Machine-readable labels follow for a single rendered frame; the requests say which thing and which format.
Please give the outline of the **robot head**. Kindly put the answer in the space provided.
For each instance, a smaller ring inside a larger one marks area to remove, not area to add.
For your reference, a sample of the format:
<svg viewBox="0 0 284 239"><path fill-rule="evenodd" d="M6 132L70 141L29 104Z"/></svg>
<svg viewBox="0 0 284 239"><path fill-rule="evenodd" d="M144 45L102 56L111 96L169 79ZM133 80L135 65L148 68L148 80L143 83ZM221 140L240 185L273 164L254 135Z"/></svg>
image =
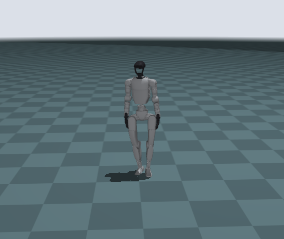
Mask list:
<svg viewBox="0 0 284 239"><path fill-rule="evenodd" d="M135 68L135 73L137 74L138 77L136 77L137 79L143 79L142 76L143 75L143 71L144 71L144 68L145 68L145 63L143 61L138 61L134 64L134 68ZM136 72L136 68L139 68L139 69L142 69L142 72L141 73L137 73Z"/></svg>

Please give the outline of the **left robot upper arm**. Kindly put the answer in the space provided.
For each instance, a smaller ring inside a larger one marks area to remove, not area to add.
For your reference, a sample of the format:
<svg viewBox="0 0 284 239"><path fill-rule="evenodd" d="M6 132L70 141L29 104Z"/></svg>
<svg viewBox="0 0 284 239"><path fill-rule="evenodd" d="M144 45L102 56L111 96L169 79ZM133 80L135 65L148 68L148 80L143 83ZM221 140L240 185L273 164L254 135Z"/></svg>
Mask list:
<svg viewBox="0 0 284 239"><path fill-rule="evenodd" d="M158 102L157 98L157 81L155 79L148 79L148 83L151 86L151 92L152 92L152 102L156 103Z"/></svg>

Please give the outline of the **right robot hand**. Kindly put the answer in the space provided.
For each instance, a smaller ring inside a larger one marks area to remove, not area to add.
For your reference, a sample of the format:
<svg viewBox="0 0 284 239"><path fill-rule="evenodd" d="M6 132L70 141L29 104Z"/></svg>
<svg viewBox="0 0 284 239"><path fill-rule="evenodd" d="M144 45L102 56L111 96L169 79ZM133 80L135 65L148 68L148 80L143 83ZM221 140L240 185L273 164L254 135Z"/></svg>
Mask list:
<svg viewBox="0 0 284 239"><path fill-rule="evenodd" d="M125 116L124 116L124 118L125 118L125 124L126 124L126 127L128 128L128 113L125 113ZM128 128L129 129L129 128Z"/></svg>

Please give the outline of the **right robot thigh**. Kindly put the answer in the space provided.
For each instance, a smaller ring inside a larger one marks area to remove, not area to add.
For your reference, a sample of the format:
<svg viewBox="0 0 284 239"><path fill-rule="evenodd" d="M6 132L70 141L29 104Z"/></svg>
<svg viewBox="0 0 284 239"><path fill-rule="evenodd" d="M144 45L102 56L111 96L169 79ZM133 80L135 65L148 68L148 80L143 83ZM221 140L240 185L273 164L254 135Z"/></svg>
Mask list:
<svg viewBox="0 0 284 239"><path fill-rule="evenodd" d="M137 118L136 114L133 114L129 116L128 118L128 128L129 128L129 136L131 139L132 145L135 145L136 148L141 147L141 142L138 141L138 135L137 135Z"/></svg>

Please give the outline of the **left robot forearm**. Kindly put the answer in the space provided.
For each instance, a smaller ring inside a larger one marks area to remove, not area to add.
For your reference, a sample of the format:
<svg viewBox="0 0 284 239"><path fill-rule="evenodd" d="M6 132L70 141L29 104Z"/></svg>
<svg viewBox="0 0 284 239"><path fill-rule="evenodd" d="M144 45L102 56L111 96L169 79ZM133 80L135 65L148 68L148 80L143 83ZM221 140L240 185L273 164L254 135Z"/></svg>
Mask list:
<svg viewBox="0 0 284 239"><path fill-rule="evenodd" d="M158 97L157 97L158 98ZM160 108L159 108L159 98L158 98L158 102L156 102L156 103L153 103L153 105L154 105L154 112L155 112L155 116L157 115L157 114L159 114L159 117L160 117Z"/></svg>

